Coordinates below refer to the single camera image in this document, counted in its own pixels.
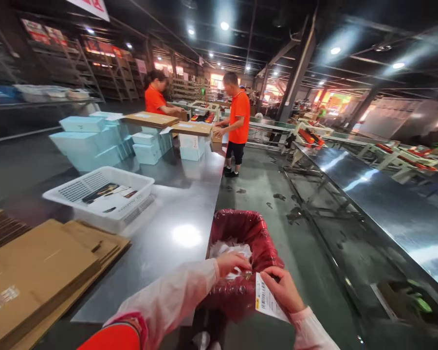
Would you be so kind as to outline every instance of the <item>red plastic bag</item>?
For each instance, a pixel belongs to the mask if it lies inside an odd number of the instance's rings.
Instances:
[[[255,309],[255,273],[269,266],[284,268],[284,263],[274,247],[266,222],[257,211],[222,209],[216,212],[211,227],[211,244],[234,238],[237,243],[250,246],[253,274],[248,278],[220,280],[201,306],[220,309],[230,320],[238,322]]]

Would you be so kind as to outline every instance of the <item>black shorts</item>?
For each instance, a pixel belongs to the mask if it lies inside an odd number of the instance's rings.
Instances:
[[[227,159],[232,157],[232,153],[234,153],[235,157],[235,164],[240,165],[242,163],[242,157],[243,157],[243,148],[245,147],[244,143],[233,143],[229,141],[227,145],[227,153],[225,157]]]

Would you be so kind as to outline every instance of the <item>black hair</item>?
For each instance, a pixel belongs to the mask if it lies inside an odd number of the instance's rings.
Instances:
[[[159,81],[165,80],[165,74],[162,70],[152,70],[145,75],[145,90],[147,90],[149,84],[156,79],[159,79]]]
[[[227,73],[224,74],[222,82],[224,83],[224,85],[236,85],[236,86],[238,86],[238,77],[233,72],[227,72]]]

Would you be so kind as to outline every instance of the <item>white plastic basket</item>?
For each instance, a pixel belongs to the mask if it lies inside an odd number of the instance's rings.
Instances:
[[[128,204],[110,213],[94,211],[81,204],[82,198],[111,182],[121,186],[130,186],[138,192]],[[75,216],[90,225],[112,233],[119,233],[144,210],[145,206],[149,205],[150,201],[146,200],[151,194],[153,183],[154,179],[151,177],[106,166],[55,187],[44,193],[42,197],[73,207]]]

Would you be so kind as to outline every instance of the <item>orange shirt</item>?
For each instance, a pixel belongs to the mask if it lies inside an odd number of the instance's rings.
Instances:
[[[237,121],[237,117],[243,117],[243,125],[229,133],[229,141],[233,143],[247,143],[248,128],[250,126],[250,100],[245,90],[235,95],[230,106],[230,124]]]
[[[145,91],[145,102],[146,112],[167,115],[159,109],[162,106],[167,105],[164,96],[155,88],[153,88],[152,85],[149,85]]]

